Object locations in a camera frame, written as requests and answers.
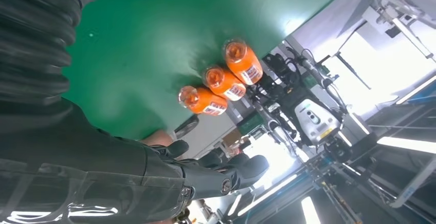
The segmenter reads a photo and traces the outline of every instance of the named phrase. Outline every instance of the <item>green table surface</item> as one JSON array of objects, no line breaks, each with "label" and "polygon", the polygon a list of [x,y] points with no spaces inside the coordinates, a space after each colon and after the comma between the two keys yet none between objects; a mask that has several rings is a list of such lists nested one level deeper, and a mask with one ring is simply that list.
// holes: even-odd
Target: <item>green table surface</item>
[{"label": "green table surface", "polygon": [[64,95],[113,135],[143,138],[191,113],[179,89],[244,39],[261,57],[332,0],[97,0],[83,10]]}]

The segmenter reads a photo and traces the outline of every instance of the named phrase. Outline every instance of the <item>fluorescent light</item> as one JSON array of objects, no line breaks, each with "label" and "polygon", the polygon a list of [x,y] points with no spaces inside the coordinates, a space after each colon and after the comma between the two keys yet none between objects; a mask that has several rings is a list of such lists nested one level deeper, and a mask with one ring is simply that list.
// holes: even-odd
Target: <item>fluorescent light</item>
[{"label": "fluorescent light", "polygon": [[364,131],[364,133],[366,133],[367,135],[370,133],[368,129],[362,124],[361,121],[358,120],[358,118],[353,113],[350,113],[350,117],[354,120],[354,122],[356,122],[360,129]]},{"label": "fluorescent light", "polygon": [[341,137],[341,139],[348,145],[348,146],[353,146],[353,144],[348,140],[348,138],[342,133],[342,132],[338,132],[338,135]]},{"label": "fluorescent light", "polygon": [[239,194],[239,195],[236,197],[236,199],[235,199],[235,201],[234,201],[232,207],[230,208],[229,213],[227,214],[228,216],[231,216],[231,215],[234,213],[234,211],[236,210],[236,207],[237,207],[238,204],[239,204],[239,201],[241,201],[241,198],[242,198],[242,194]]},{"label": "fluorescent light", "polygon": [[295,152],[297,153],[297,156],[300,157],[300,159],[303,162],[307,162],[309,161],[309,156],[300,148],[297,147],[297,149],[295,150]]},{"label": "fluorescent light", "polygon": [[306,219],[306,224],[321,224],[316,213],[315,206],[313,205],[311,197],[307,197],[301,201],[301,206],[303,207],[304,218]]},{"label": "fluorescent light", "polygon": [[411,91],[410,93],[408,93],[406,96],[404,96],[403,98],[401,98],[399,101],[396,102],[397,105],[404,103],[405,101],[407,101],[407,99],[411,98],[412,96],[414,96],[416,93],[418,93],[419,91],[421,91],[423,88],[427,87],[429,84],[433,83],[433,81],[436,80],[436,76],[434,76],[433,78],[427,80],[425,83],[423,83],[422,85],[418,86],[418,88],[414,89],[413,91]]},{"label": "fluorescent light", "polygon": [[392,20],[394,25],[409,39],[409,41],[426,57],[429,58],[432,53],[416,38],[416,36],[407,28],[398,18]]},{"label": "fluorescent light", "polygon": [[283,187],[285,187],[287,184],[289,184],[291,181],[293,181],[294,179],[297,178],[297,175],[292,175],[289,178],[287,178],[284,182],[280,183],[278,186],[272,188],[271,190],[269,190],[269,192],[267,192],[266,194],[262,195],[260,198],[256,199],[256,201],[250,203],[247,207],[245,207],[244,209],[242,209],[241,211],[238,212],[238,216],[241,216],[245,213],[247,213],[249,210],[251,210],[254,206],[258,205],[260,202],[262,202],[263,200],[265,200],[267,197],[271,196],[272,194],[274,194],[275,192],[277,192],[278,190],[282,189]]},{"label": "fluorescent light", "polygon": [[377,141],[378,144],[406,148],[408,150],[423,151],[436,154],[436,142],[427,142],[420,140],[383,137]]},{"label": "fluorescent light", "polygon": [[344,167],[348,168],[349,170],[351,170],[352,172],[354,172],[355,174],[357,174],[358,176],[361,175],[361,173],[359,173],[358,171],[354,170],[352,167],[348,166],[347,164],[342,163],[342,165],[343,165]]}]

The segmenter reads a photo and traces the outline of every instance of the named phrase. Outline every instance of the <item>ceiling light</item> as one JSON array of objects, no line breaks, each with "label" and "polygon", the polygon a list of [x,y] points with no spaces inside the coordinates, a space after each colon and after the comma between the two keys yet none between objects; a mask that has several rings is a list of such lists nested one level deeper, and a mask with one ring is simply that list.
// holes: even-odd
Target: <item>ceiling light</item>
[{"label": "ceiling light", "polygon": [[403,98],[401,98],[400,100],[398,100],[396,102],[397,105],[399,104],[403,104],[405,101],[407,101],[407,99],[411,98],[412,96],[414,96],[416,93],[418,93],[419,91],[421,91],[423,88],[427,87],[429,84],[431,84],[433,81],[436,80],[436,76],[434,76],[433,78],[427,80],[425,83],[423,83],[422,85],[418,86],[418,88],[412,90],[410,93],[408,93],[407,95],[405,95]]},{"label": "ceiling light", "polygon": [[353,146],[353,144],[348,140],[348,138],[342,133],[342,132],[338,132],[338,135],[341,137],[341,139],[348,145],[348,146]]},{"label": "ceiling light", "polygon": [[392,138],[383,137],[377,141],[378,144],[406,148],[408,150],[423,151],[436,154],[436,142],[427,142],[420,140],[404,139],[404,138]]},{"label": "ceiling light", "polygon": [[301,201],[303,207],[304,218],[306,224],[321,224],[318,214],[316,213],[315,206],[313,205],[311,197],[307,197]]},{"label": "ceiling light", "polygon": [[254,202],[250,203],[247,207],[245,207],[243,210],[238,212],[238,216],[241,216],[245,213],[247,213],[249,210],[251,210],[252,208],[254,208],[256,205],[258,205],[260,202],[262,202],[263,200],[265,200],[267,197],[271,196],[272,194],[274,194],[275,192],[277,192],[278,190],[282,189],[283,187],[285,187],[287,184],[289,184],[291,181],[293,181],[294,179],[297,178],[297,175],[292,175],[289,178],[287,178],[285,181],[283,181],[282,183],[280,183],[278,186],[272,188],[271,190],[269,190],[269,192],[267,192],[266,194],[262,195],[260,198],[256,199]]},{"label": "ceiling light", "polygon": [[358,176],[361,175],[361,173],[359,173],[358,171],[354,170],[352,167],[348,166],[347,164],[342,163],[342,165],[343,165],[344,167],[348,168],[351,172],[357,174]]},{"label": "ceiling light", "polygon": [[235,199],[235,201],[234,201],[232,207],[230,208],[229,213],[227,214],[228,216],[231,216],[231,215],[234,213],[234,211],[236,210],[236,207],[237,207],[238,204],[239,204],[239,201],[241,201],[241,198],[242,198],[242,194],[239,194],[239,195],[236,197],[236,199]]},{"label": "ceiling light", "polygon": [[367,135],[370,133],[368,131],[368,129],[362,124],[362,122],[353,113],[350,113],[350,117],[351,117],[351,119],[354,120],[354,122],[356,122],[356,124],[360,127],[360,129],[362,129],[362,131],[364,131],[364,133],[366,133]]}]

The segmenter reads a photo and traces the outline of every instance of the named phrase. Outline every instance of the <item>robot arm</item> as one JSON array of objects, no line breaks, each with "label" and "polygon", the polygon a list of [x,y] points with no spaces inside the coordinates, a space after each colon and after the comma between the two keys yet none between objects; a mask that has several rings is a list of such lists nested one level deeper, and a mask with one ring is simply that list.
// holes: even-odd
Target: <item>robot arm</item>
[{"label": "robot arm", "polygon": [[91,1],[0,0],[0,220],[159,221],[256,182],[263,157],[212,169],[178,162],[168,148],[102,133],[61,98],[66,46]]}]

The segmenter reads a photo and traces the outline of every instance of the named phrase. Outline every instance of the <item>person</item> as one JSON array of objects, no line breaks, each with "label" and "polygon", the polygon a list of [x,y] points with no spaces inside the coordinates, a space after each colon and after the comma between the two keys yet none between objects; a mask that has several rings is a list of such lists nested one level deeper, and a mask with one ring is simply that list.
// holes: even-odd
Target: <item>person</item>
[{"label": "person", "polygon": [[[173,139],[170,135],[168,135],[168,133],[160,129],[155,131],[152,135],[141,139],[140,142],[147,146],[163,145],[168,147],[173,142]],[[174,224],[175,222],[175,219],[166,219],[162,221],[152,222],[150,224]]]}]

